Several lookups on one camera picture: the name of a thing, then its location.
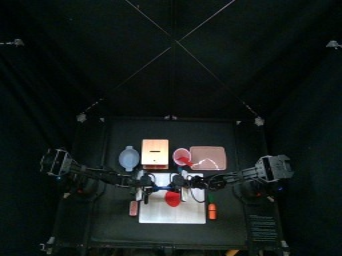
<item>cable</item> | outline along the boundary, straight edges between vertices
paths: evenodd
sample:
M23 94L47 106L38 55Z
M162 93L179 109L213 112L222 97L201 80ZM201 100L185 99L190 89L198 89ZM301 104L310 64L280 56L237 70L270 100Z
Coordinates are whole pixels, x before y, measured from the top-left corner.
M191 178L194 178L194 176L191 176L190 174L187 175L187 177L186 177L186 179L190 181L190 179L189 179L189 177L191 177ZM193 198L194 198L194 200L198 202L198 203L205 203L206 202L206 199L203 200L203 201L199 201L197 198L195 198L195 195L194 195L194 192L193 192L193 189L194 189L194 187L193 187L193 184L190 183L190 194L191 194L191 196L193 196Z
M203 201L199 201L197 198L195 198L195 195L194 195L194 192L193 192L193 188L190 188L190 193L191 193L191 196L194 198L194 200L198 202L198 203L205 203L206 202L206 199Z
M48 172L48 176L52 176L52 177L63 177L64 175L67 175L70 172L64 172L62 174L55 174L52 172Z
M178 41L185 40L234 2L230 1Z
M246 206L258 206L258 205L259 205L258 203L249 203L249 202L246 202L246 201L243 200L243 197L237 194L235 186L233 186L231 191L233 191L234 197L239 200L239 202L241 202L242 204L245 204Z
M86 173L86 172L80 172L80 171L76 171L76 170L72 170L72 173L74 174L78 174L78 175L82 175L82 176L86 176L87 178L91 178L91 179L102 179L101 176L98 176L96 174L90 174L90 173Z
M259 182L262 185L267 184L267 182L263 179L261 179L261 178L250 177L250 179L257 181L257 182Z
M230 182L226 181L226 184L227 184L227 183L234 183L234 182L238 181L238 179L235 179L235 177L238 176L238 174L234 173L234 172L233 172L233 173L226 173L226 174L217 174L217 175L214 175L214 176L209 179L209 184L207 184L209 190L211 190L211 191L218 191L218 190L221 189L221 188L217 188L215 186L211 186L213 180L214 180L217 177L221 177L221 176L233 179L233 181L230 181Z
M157 24L157 22L145 14L145 12L137 7L129 0L126 0L127 4L131 5L131 7L145 16L145 18L159 28L163 33L171 37L170 33Z
M79 162L72 158L72 156L71 156L71 154L70 154L70 157L71 157L71 159L72 159L72 162L75 162L78 165L80 165L79 164Z
M105 169L98 169L98 168L86 167L86 169L92 171L99 171L99 172L107 172Z

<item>white object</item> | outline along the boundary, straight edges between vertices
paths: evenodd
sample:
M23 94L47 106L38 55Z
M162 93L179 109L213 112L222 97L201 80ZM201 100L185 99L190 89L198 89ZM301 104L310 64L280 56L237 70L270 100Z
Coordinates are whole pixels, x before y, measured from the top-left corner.
M332 41L328 43L326 47L332 47L332 48L338 49L338 47L342 48L342 45L338 44L338 42L337 42L336 40L332 40Z
M86 114L79 114L76 116L76 120L78 120L78 122L83 123L87 120L87 115Z
M186 170L182 170L182 176L183 176L185 179L187 178L187 175L189 175L189 172ZM189 193L190 193L189 189L182 188L182 198L181 198L182 202L187 201Z
M145 170L141 170L137 174L137 180L141 180L145 175ZM142 201L143 200L143 191L141 188L137 188L137 194L135 194L135 200Z
M158 186L170 184L169 173L154 173ZM191 173L193 176L203 177L202 173ZM181 202L177 207L166 203L167 191L161 190L150 195L149 204L141 202L139 223L170 223L170 224L206 224L206 204L198 203L189 195L187 202ZM198 201L205 200L205 190L193 189Z
M258 116L254 120L254 123L257 126L263 126L265 125L265 120Z

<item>pink tray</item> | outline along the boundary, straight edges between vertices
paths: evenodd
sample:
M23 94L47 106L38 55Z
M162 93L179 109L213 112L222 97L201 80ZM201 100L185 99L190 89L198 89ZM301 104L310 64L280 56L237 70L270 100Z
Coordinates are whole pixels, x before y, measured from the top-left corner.
M190 148L193 170L219 171L227 168L227 157L223 147L194 146Z

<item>red cup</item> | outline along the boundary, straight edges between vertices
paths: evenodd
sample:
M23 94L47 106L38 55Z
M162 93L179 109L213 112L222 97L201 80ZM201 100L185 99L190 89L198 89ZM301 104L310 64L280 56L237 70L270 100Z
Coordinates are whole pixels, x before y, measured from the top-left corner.
M173 155L173 158L174 158L174 161L175 163L179 165L179 166L185 166L187 165L185 162L182 162L181 160L178 160L179 158L187 158L189 159L189 162L191 161L191 154L190 154L190 151L186 149L186 148L179 148L175 150L174 152L174 155Z

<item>red object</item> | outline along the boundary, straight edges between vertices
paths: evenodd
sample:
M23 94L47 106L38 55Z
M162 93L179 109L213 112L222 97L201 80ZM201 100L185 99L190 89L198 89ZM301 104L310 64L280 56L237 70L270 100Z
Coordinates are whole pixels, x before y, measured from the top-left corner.
M173 191L166 192L166 203L171 207L177 207L181 204L181 194Z
M209 219L215 220L218 217L217 214L217 205L215 204L209 204Z

